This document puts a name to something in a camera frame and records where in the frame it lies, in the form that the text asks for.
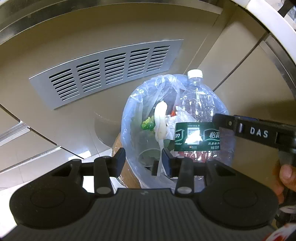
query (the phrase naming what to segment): vent slot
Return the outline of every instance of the vent slot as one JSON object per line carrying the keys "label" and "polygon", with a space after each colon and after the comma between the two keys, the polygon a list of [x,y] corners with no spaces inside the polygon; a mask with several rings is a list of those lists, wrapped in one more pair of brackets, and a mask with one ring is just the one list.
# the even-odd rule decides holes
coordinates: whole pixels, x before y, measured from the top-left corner
{"label": "vent slot", "polygon": [[116,58],[116,59],[113,59],[113,60],[108,60],[105,63],[107,64],[107,63],[115,62],[115,61],[122,60],[122,59],[125,59],[125,57]]}
{"label": "vent slot", "polygon": [[98,75],[98,76],[95,76],[95,77],[89,78],[89,79],[87,79],[87,80],[83,80],[83,81],[81,81],[80,83],[82,84],[82,83],[85,83],[85,82],[87,82],[87,81],[94,80],[94,79],[97,79],[97,78],[100,78],[100,77],[101,77],[101,76]]}
{"label": "vent slot", "polygon": [[155,47],[154,49],[161,49],[161,48],[169,48],[170,45],[167,45],[167,46],[158,46],[158,47]]}
{"label": "vent slot", "polygon": [[79,69],[77,70],[77,72],[82,72],[82,71],[85,71],[85,70],[88,70],[88,69],[91,69],[91,68],[94,68],[94,67],[97,67],[99,66],[100,64],[94,64],[94,65],[91,65],[91,66],[88,66],[88,67],[85,67],[85,68],[82,68],[82,69]]}
{"label": "vent slot", "polygon": [[145,52],[145,53],[138,53],[138,54],[133,54],[133,55],[131,55],[131,57],[140,56],[140,55],[145,55],[145,54],[148,54],[148,52]]}
{"label": "vent slot", "polygon": [[108,84],[111,84],[111,83],[114,83],[114,82],[117,82],[117,81],[120,81],[122,80],[123,78],[123,74],[122,75],[119,75],[119,76],[116,76],[116,77],[113,77],[113,78],[110,78],[106,81],[106,85]]}
{"label": "vent slot", "polygon": [[50,109],[151,74],[168,71],[182,40],[133,44],[68,60],[30,78]]}
{"label": "vent slot", "polygon": [[68,76],[70,76],[70,75],[72,75],[72,73],[68,73],[68,74],[63,75],[63,76],[61,76],[61,77],[58,77],[58,78],[52,80],[51,82],[56,82],[56,81],[58,81],[58,80],[61,80],[61,79],[63,79],[63,78],[66,78],[66,77],[68,77]]}
{"label": "vent slot", "polygon": [[62,93],[59,93],[59,95],[66,94],[66,93],[68,93],[69,91],[73,91],[73,90],[77,90],[77,87],[76,87],[76,88],[72,88],[72,89],[68,89],[68,90],[66,90],[66,91],[63,91]]}
{"label": "vent slot", "polygon": [[78,74],[79,76],[81,76],[81,75],[85,75],[85,74],[88,74],[88,73],[91,73],[91,72],[94,72],[94,71],[97,71],[97,70],[99,70],[100,68],[96,68],[96,69],[92,69],[92,70],[89,70],[89,71],[85,71],[85,72],[83,72],[83,73],[80,73],[80,74]]}
{"label": "vent slot", "polygon": [[154,58],[151,58],[152,59],[158,59],[158,58],[163,58],[164,56],[159,56],[159,57],[154,57]]}
{"label": "vent slot", "polygon": [[168,51],[168,49],[154,50],[153,53]]}
{"label": "vent slot", "polygon": [[129,77],[136,76],[136,75],[139,75],[139,74],[143,74],[143,72],[136,72],[136,73],[134,73],[134,74],[128,75],[128,78],[129,78]]}
{"label": "vent slot", "polygon": [[75,93],[78,93],[78,91],[74,91],[74,92],[70,92],[70,93],[68,93],[66,95],[62,95],[60,98],[64,98],[66,96],[69,96],[69,95],[72,95],[72,94],[75,94]]}
{"label": "vent slot", "polygon": [[156,53],[156,54],[152,54],[151,56],[158,56],[158,55],[166,55],[166,53]]}
{"label": "vent slot", "polygon": [[155,66],[152,66],[152,67],[149,67],[149,68],[147,68],[147,69],[152,69],[152,68],[156,68],[156,67],[160,67],[161,66],[161,64],[159,64],[159,65],[155,65]]}
{"label": "vent slot", "polygon": [[119,74],[123,74],[124,72],[119,72],[119,73],[116,73],[116,74],[111,74],[109,75],[108,77],[106,77],[106,80],[109,80],[110,78],[112,78],[113,76],[116,76],[116,75],[119,75]]}
{"label": "vent slot", "polygon": [[153,60],[153,61],[150,61],[149,63],[156,63],[156,62],[160,62],[160,61],[163,61],[164,59],[157,59],[157,60]]}
{"label": "vent slot", "polygon": [[59,88],[61,88],[61,87],[64,87],[64,86],[69,85],[69,84],[74,83],[74,82],[75,82],[75,80],[72,80],[72,81],[70,81],[70,82],[68,82],[68,83],[65,83],[65,84],[62,84],[62,85],[56,87],[55,89],[59,89]]}
{"label": "vent slot", "polygon": [[142,58],[147,58],[148,56],[142,56],[142,57],[137,57],[137,58],[131,58],[130,61],[134,61],[134,60],[138,60],[138,59],[142,59]]}
{"label": "vent slot", "polygon": [[68,80],[71,80],[71,79],[74,79],[74,77],[70,77],[70,78],[64,79],[62,81],[59,81],[57,83],[54,83],[53,86],[56,86],[56,85],[61,84],[61,83],[64,83],[65,81],[68,81]]}
{"label": "vent slot", "polygon": [[115,72],[118,72],[118,71],[121,71],[121,70],[124,70],[124,68],[110,71],[110,72],[106,73],[106,75],[109,75],[109,74],[112,74],[112,73],[115,73]]}
{"label": "vent slot", "polygon": [[141,51],[147,51],[147,50],[149,50],[149,48],[147,48],[147,49],[133,50],[133,51],[131,51],[131,53],[136,53],[136,52],[141,52]]}
{"label": "vent slot", "polygon": [[96,63],[96,62],[98,62],[98,61],[99,61],[98,59],[93,60],[93,61],[89,61],[89,62],[86,62],[86,63],[84,63],[84,64],[77,65],[76,68],[80,68],[80,67],[83,67],[83,66],[86,66],[86,65],[92,64],[92,63]]}
{"label": "vent slot", "polygon": [[105,57],[104,59],[115,58],[115,57],[119,57],[122,55],[126,55],[126,53],[119,53],[119,54],[111,55],[111,56]]}
{"label": "vent slot", "polygon": [[150,70],[147,70],[146,72],[151,72],[151,71],[154,71],[154,70],[158,70],[160,68],[157,68],[157,69],[150,69]]}
{"label": "vent slot", "polygon": [[86,87],[83,88],[83,92],[91,91],[93,89],[100,88],[101,86],[102,86],[101,82],[90,85],[90,86],[86,86]]}
{"label": "vent slot", "polygon": [[71,98],[73,98],[73,97],[75,97],[75,96],[78,96],[79,94],[76,94],[76,95],[73,95],[73,96],[70,96],[70,97],[67,97],[67,98],[65,98],[65,99],[62,99],[62,101],[64,101],[64,100],[68,100],[68,99],[71,99]]}
{"label": "vent slot", "polygon": [[85,86],[88,86],[88,85],[90,85],[90,84],[94,84],[94,83],[99,83],[99,84],[100,84],[100,83],[101,83],[100,81],[101,81],[101,79],[93,80],[93,81],[91,81],[91,82],[88,82],[87,84],[83,84],[82,87],[83,87],[83,88],[86,88]]}
{"label": "vent slot", "polygon": [[153,65],[156,65],[156,64],[162,64],[163,62],[162,61],[157,61],[157,62],[155,62],[155,63],[152,63],[152,64],[148,64],[148,67],[149,66],[153,66]]}
{"label": "vent slot", "polygon": [[79,78],[80,80],[83,80],[83,79],[85,79],[85,78],[88,78],[88,77],[91,77],[91,76],[94,76],[94,75],[98,75],[100,72],[95,72],[95,73],[92,73],[92,74],[89,74],[89,75],[87,75],[87,76],[83,76],[83,77],[81,77],[81,78]]}
{"label": "vent slot", "polygon": [[49,76],[49,78],[50,78],[50,79],[51,79],[51,78],[54,78],[54,77],[59,76],[59,75],[61,75],[61,74],[67,73],[67,72],[69,72],[69,71],[71,71],[71,69],[63,70],[63,71],[61,71],[61,72],[59,72],[59,73],[56,73],[56,74],[54,74],[54,75]]}
{"label": "vent slot", "polygon": [[144,60],[139,60],[139,61],[135,61],[135,62],[131,62],[129,64],[136,64],[136,63],[143,63],[143,62],[146,62],[147,60],[144,59]]}
{"label": "vent slot", "polygon": [[124,62],[125,61],[120,61],[120,62],[117,62],[117,63],[114,63],[114,64],[109,64],[109,65],[106,65],[105,68],[108,68],[108,67],[113,66],[113,65],[116,65],[116,64],[122,64]]}

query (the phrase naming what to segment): green vegetable scrap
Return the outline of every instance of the green vegetable scrap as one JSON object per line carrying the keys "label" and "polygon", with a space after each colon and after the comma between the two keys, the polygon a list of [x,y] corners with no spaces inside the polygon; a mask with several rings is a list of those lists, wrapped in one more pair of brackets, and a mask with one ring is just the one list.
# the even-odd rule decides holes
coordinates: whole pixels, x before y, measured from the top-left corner
{"label": "green vegetable scrap", "polygon": [[148,117],[148,119],[143,121],[142,124],[141,124],[142,130],[151,130],[151,131],[153,131],[154,127],[155,127],[154,116],[152,116],[151,118]]}

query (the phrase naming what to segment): white plastic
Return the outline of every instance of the white plastic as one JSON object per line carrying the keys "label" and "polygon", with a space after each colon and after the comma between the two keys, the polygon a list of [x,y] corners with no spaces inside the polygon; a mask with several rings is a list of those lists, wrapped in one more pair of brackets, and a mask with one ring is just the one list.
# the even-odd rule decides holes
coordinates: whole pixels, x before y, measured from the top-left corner
{"label": "white plastic", "polygon": [[164,140],[166,136],[166,124],[165,124],[165,113],[167,111],[168,105],[161,101],[159,102],[154,111],[154,120],[155,120],[155,139]]}
{"label": "white plastic", "polygon": [[188,79],[202,78],[202,71],[200,69],[191,69],[187,72]]}

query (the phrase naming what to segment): barcode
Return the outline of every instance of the barcode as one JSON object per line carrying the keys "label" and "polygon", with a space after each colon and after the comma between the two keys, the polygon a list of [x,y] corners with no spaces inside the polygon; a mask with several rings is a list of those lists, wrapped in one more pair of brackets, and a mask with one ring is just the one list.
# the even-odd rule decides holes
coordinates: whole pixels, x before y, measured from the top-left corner
{"label": "barcode", "polygon": [[188,127],[187,128],[187,139],[186,144],[199,145],[201,140],[199,127]]}

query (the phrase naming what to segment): human hand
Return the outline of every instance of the human hand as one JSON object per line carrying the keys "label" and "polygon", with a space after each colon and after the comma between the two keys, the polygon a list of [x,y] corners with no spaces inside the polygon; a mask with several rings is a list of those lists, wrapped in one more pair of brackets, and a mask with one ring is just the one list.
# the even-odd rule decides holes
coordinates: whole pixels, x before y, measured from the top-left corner
{"label": "human hand", "polygon": [[286,164],[281,167],[278,162],[273,170],[273,174],[276,176],[273,191],[277,195],[279,203],[283,203],[285,186],[296,192],[296,168]]}

